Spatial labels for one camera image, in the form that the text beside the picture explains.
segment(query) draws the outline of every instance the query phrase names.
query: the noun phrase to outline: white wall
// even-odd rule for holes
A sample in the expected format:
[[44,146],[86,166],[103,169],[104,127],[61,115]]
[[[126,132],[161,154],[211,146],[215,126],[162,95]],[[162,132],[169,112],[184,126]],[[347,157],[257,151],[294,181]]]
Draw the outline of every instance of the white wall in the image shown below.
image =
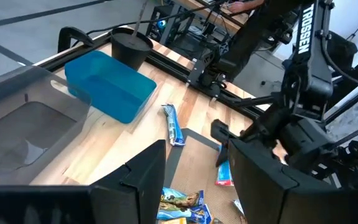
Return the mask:
[[[355,0],[334,0],[336,7],[331,11],[329,29],[344,38],[349,37],[358,28],[358,1]],[[293,40],[288,45],[280,45],[274,52],[274,56],[281,60],[287,59],[292,54],[292,44],[295,43],[297,27],[294,28]],[[353,39],[358,46],[358,33]]]

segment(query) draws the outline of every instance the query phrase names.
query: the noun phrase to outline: wooden table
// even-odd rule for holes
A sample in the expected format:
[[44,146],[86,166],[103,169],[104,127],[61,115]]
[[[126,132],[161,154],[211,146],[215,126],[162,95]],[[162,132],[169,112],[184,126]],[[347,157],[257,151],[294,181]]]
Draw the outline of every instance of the wooden table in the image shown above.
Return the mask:
[[[189,9],[189,10],[204,6],[195,0],[174,0],[174,2],[185,7],[186,9]],[[204,10],[198,11],[198,14],[203,16],[204,18],[207,18],[210,11],[211,11],[210,9],[204,9]],[[228,11],[227,9],[225,9],[223,7],[221,8],[221,11],[226,14],[231,13],[230,11]],[[239,14],[239,15],[233,16],[233,19],[237,20],[241,24],[245,24],[248,20],[248,14],[245,14],[245,13]],[[218,15],[216,12],[213,12],[211,14],[208,21],[212,24],[216,24],[217,26],[222,27],[223,29],[225,29],[227,27],[227,30],[231,34],[235,34],[240,29],[240,27],[237,24],[231,22],[228,19],[223,18],[222,15]]]
[[[111,54],[110,44],[99,50]],[[191,61],[156,42],[154,50],[189,69],[193,67]],[[91,107],[82,133],[32,184],[90,184],[114,171],[156,140],[167,139],[167,121],[161,108],[165,103],[175,105],[182,128],[190,128],[210,139],[209,131],[214,119],[224,121],[230,131],[237,134],[252,124],[249,118],[222,103],[212,103],[211,98],[187,88],[183,82],[148,63],[143,63],[139,72],[154,80],[157,89],[136,119],[131,124],[122,124]],[[63,68],[56,74],[65,78]],[[56,87],[69,94],[65,86]],[[242,98],[253,97],[231,83],[227,84],[227,88]]]

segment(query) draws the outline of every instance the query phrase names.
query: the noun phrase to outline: black cable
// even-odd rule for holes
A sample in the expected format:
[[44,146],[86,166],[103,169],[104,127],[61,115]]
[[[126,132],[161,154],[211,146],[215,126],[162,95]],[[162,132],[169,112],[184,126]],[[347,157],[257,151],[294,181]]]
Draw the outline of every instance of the black cable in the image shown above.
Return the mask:
[[[145,23],[150,23],[150,22],[163,21],[163,20],[166,20],[166,19],[174,18],[174,17],[179,17],[179,16],[182,16],[182,15],[185,15],[185,14],[188,14],[188,13],[193,13],[193,12],[196,12],[196,11],[200,11],[200,10],[203,10],[203,9],[207,9],[207,8],[210,8],[210,7],[214,7],[215,5],[222,4],[222,2],[223,2],[223,1],[217,1],[217,2],[215,2],[215,3],[212,3],[212,4],[208,5],[208,6],[199,7],[199,8],[192,9],[192,10],[189,10],[189,11],[186,11],[186,12],[182,12],[182,13],[178,13],[178,14],[175,14],[175,15],[172,15],[172,16],[163,17],[163,18],[160,18],[160,19],[141,21],[140,23],[141,23],[141,24],[145,24]],[[136,24],[136,23],[137,23],[137,21],[136,21],[136,22],[126,22],[126,23],[123,23],[123,24],[118,24],[118,25],[111,26],[111,27],[107,27],[107,28],[103,28],[103,29],[91,30],[91,31],[87,32],[86,35],[90,35],[90,34],[93,34],[93,33],[95,33],[95,32],[103,32],[103,31],[107,31],[107,30],[112,30],[112,29],[118,28],[118,27],[120,27],[120,26],[133,25],[133,24]],[[79,42],[80,42],[80,41],[77,40],[71,47],[74,47],[74,46],[77,45]]]
[[232,36],[230,35],[229,30],[227,29],[226,21],[224,20],[223,16],[222,16],[222,21],[223,21],[224,29],[226,29],[226,33],[229,35],[230,39],[232,39]]
[[214,11],[214,9],[209,10],[208,16],[205,19],[205,23],[207,23],[209,21],[209,18],[211,17],[213,11]]
[[[213,12],[213,10],[210,10],[210,12],[209,12],[209,14],[208,14],[208,16],[207,16],[207,19],[205,20],[205,24],[208,23],[208,20],[209,20],[209,18],[211,17],[212,12]],[[204,51],[205,51],[205,49],[200,49],[200,50],[185,49],[185,48],[183,48],[183,47],[179,47],[179,46],[176,46],[176,45],[174,45],[173,47],[184,51],[189,57],[192,57],[191,54],[197,54],[197,53],[200,53],[200,52],[201,52],[200,57],[202,57],[203,54],[204,54]]]
[[[212,14],[212,12],[213,12],[213,10],[210,9],[210,12],[209,12],[208,17]],[[215,20],[214,20],[214,22],[212,23],[212,25],[215,26],[215,22],[216,22],[216,19],[218,18],[218,16],[219,16],[219,14],[218,14],[217,16],[215,16]],[[198,58],[198,60],[200,60],[200,59],[203,57],[205,50],[206,50],[206,49],[203,49],[203,51],[201,52],[201,55],[200,55],[200,57]]]
[[[328,12],[329,12],[329,5],[327,5],[325,7],[325,10],[324,10],[324,18],[327,18],[328,16]],[[323,33],[326,34],[327,36],[329,36],[329,31],[328,31],[328,20],[327,19],[323,19],[324,24],[323,24]],[[329,56],[328,54],[328,51],[327,51],[327,47],[328,47],[328,38],[327,37],[322,37],[321,38],[321,50],[323,51],[323,56],[324,58],[326,59],[326,62],[328,65],[330,65],[334,70],[335,72],[338,72],[342,75],[342,77],[348,79],[349,81],[352,81],[356,84],[358,84],[358,80],[351,77],[350,75],[348,75],[347,73],[343,72],[336,64],[335,62],[333,62],[333,60],[331,59],[331,57]]]
[[342,138],[341,140],[335,142],[330,148],[331,149],[335,149],[336,147],[340,146],[341,144],[344,144],[345,142],[347,141],[350,141],[352,140],[354,137],[357,137],[358,136],[358,130],[353,132],[352,134]]

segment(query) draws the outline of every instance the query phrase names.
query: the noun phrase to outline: snack bar wrapper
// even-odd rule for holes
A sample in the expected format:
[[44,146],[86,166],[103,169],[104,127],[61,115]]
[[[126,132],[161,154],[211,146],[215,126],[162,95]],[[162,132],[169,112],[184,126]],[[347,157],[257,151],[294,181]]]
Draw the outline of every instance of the snack bar wrapper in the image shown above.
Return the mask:
[[204,190],[185,195],[177,190],[163,187],[161,202],[171,203],[181,208],[197,207],[204,204]]
[[204,220],[203,224],[212,224],[214,218],[212,217],[212,214],[211,214],[211,212],[209,211],[208,206],[207,206],[207,205],[203,205],[203,208],[204,208],[204,217],[205,217],[205,220]]
[[187,224],[187,221],[186,218],[177,218],[175,220],[165,221],[163,224]]
[[223,162],[218,167],[218,178],[216,178],[215,184],[222,185],[222,186],[234,186],[233,178],[230,172],[229,161]]
[[162,105],[165,115],[167,115],[169,143],[172,146],[184,146],[185,140],[179,127],[177,111],[173,105]]
[[176,205],[166,202],[160,202],[157,214],[158,220],[172,220],[176,218],[186,218],[188,221],[196,223],[205,222],[203,206],[193,208],[179,208]]
[[233,203],[234,203],[234,206],[238,209],[238,211],[241,212],[242,215],[244,215],[244,211],[242,210],[242,206],[241,206],[240,200],[239,200],[239,199],[235,199],[235,200],[233,200]]

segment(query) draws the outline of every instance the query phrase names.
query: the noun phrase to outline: metal rod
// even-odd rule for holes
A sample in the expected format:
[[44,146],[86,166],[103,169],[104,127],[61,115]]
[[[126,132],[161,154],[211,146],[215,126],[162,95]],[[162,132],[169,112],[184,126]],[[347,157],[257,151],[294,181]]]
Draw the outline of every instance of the metal rod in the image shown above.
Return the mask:
[[271,103],[274,103],[274,97],[263,96],[254,99],[252,98],[243,99],[241,102],[236,103],[236,106],[248,107],[248,106],[257,106],[257,105],[264,105],[264,104],[271,104]]
[[[170,15],[174,16],[174,15],[178,14],[179,10],[180,10],[180,5],[175,4],[172,8]],[[169,34],[171,33],[172,27],[175,23],[176,23],[176,17],[168,19],[167,25],[165,26],[164,31],[162,32],[162,35],[161,35],[160,44],[162,44],[162,45],[167,44]]]
[[142,20],[143,12],[144,12],[144,9],[146,8],[147,1],[149,1],[149,0],[145,0],[145,1],[144,1],[143,6],[142,6],[142,9],[140,10],[139,18],[138,18],[138,20],[137,20],[137,22],[136,22],[135,29],[134,29],[134,32],[133,32],[132,37],[131,37],[131,43],[132,43],[132,44],[135,43],[137,31],[139,30],[140,21]]
[[326,124],[333,122],[338,116],[345,113],[348,109],[352,108],[358,102],[358,95],[353,97],[351,100],[346,102],[343,106],[341,106],[338,110],[336,110],[333,114],[331,114],[326,119]]
[[346,38],[346,40],[352,40],[355,36],[356,36],[356,33],[358,32],[358,28],[356,31],[354,31],[353,34],[351,34],[348,38]]
[[353,138],[355,138],[357,136],[358,136],[358,130],[353,132],[352,134],[342,138],[341,140],[335,142],[330,148],[334,149],[334,148],[340,146],[341,144],[344,144],[345,142],[352,140]]

